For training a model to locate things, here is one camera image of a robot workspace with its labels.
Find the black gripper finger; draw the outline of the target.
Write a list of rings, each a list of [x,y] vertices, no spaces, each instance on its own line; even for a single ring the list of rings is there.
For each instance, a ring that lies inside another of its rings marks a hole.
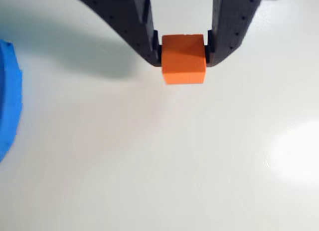
[[[242,43],[261,0],[213,0],[212,29],[205,46],[206,65],[225,60]]]
[[[151,0],[80,0],[103,19],[140,57],[161,66],[161,45],[154,29]]]

